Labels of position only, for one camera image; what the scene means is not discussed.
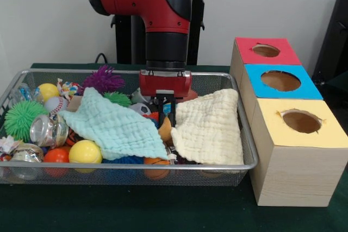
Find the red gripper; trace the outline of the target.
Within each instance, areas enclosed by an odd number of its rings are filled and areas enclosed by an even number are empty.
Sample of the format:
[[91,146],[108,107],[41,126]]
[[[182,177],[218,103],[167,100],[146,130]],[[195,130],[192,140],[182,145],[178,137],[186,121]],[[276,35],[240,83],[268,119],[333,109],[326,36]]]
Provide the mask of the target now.
[[[155,97],[157,94],[170,94],[175,98],[188,96],[191,89],[192,74],[190,71],[148,71],[139,73],[139,88],[143,96]],[[170,99],[168,118],[171,126],[176,125],[176,99]],[[161,127],[165,113],[163,110],[165,97],[158,97],[159,126]]]

